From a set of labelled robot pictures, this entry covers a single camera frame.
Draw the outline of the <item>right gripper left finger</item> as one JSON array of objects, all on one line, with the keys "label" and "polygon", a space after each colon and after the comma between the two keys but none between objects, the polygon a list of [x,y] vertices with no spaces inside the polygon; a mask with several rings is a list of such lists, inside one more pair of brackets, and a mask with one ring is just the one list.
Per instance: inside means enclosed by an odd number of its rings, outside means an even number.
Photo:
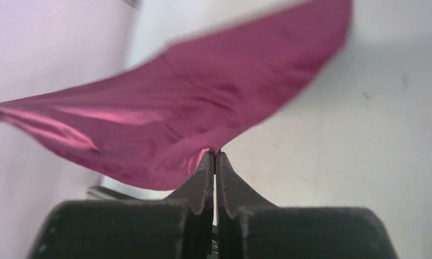
[{"label": "right gripper left finger", "polygon": [[180,258],[207,258],[212,252],[215,154],[203,154],[195,172],[167,200],[185,202],[189,208],[183,224]]}]

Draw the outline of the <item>maroon satin cloth napkin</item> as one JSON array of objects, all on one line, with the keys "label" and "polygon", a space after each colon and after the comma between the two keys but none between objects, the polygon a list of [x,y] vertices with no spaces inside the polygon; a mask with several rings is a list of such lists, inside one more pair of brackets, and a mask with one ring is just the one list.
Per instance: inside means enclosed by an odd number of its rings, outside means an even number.
[{"label": "maroon satin cloth napkin", "polygon": [[309,1],[180,42],[101,81],[0,103],[0,121],[122,183],[177,188],[296,97],[344,45],[352,1]]}]

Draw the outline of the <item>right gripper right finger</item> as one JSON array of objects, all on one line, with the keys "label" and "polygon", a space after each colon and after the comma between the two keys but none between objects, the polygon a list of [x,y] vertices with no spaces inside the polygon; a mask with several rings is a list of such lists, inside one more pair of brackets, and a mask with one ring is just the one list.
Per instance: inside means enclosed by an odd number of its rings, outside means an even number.
[{"label": "right gripper right finger", "polygon": [[246,207],[275,205],[255,191],[233,169],[228,156],[215,156],[217,243],[219,258],[243,258],[239,214]]}]

